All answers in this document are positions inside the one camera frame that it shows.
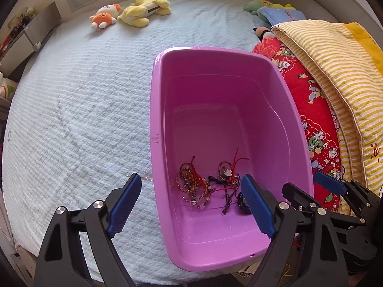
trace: mattress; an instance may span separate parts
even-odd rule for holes
[[[38,255],[54,210],[88,207],[142,177],[142,192],[113,243],[136,283],[179,284],[233,269],[191,273],[167,256],[154,198],[149,145],[153,61],[164,49],[215,46],[251,51],[246,0],[169,0],[172,14],[145,28],[118,22],[102,31],[83,14],[62,24],[24,71],[5,132],[3,187],[13,235]],[[128,6],[129,1],[122,3]],[[87,236],[85,258],[101,280]]]

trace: yellow blanket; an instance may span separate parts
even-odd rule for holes
[[[343,178],[383,184],[383,52],[359,24],[294,21],[274,34],[315,78],[338,119]],[[349,214],[342,199],[339,212]]]

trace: pillow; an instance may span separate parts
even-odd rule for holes
[[[291,9],[276,9],[274,7],[262,7],[258,13],[267,18],[272,26],[281,22],[301,21],[306,20],[304,14],[300,11]]]

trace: charm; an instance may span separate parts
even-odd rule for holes
[[[227,170],[225,170],[225,172],[223,174],[227,177],[231,177],[232,171],[230,169],[227,169]]]

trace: red string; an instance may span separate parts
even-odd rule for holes
[[[190,165],[191,165],[191,171],[193,172],[194,176],[197,178],[197,181],[200,182],[200,184],[203,186],[203,187],[206,187],[206,183],[205,183],[205,180],[202,179],[202,177],[200,175],[198,175],[198,173],[196,172],[195,168],[194,168],[194,165],[193,165],[193,160],[195,159],[195,156],[193,156],[193,158],[191,159],[191,162],[190,162]]]
[[[227,190],[227,189],[234,189],[235,188],[235,184],[234,184],[234,175],[235,175],[235,169],[236,169],[236,164],[238,163],[238,161],[240,160],[248,160],[248,158],[239,158],[236,160],[237,158],[237,154],[238,154],[238,150],[239,150],[239,146],[237,147],[237,151],[236,151],[236,154],[234,155],[234,161],[233,161],[233,166],[232,166],[232,170],[231,170],[231,177],[229,179],[229,181],[231,181],[231,184],[230,186],[226,187],[226,188],[222,188],[222,189],[218,189],[218,190],[214,190],[214,192],[217,192],[217,191],[223,191],[223,190]]]

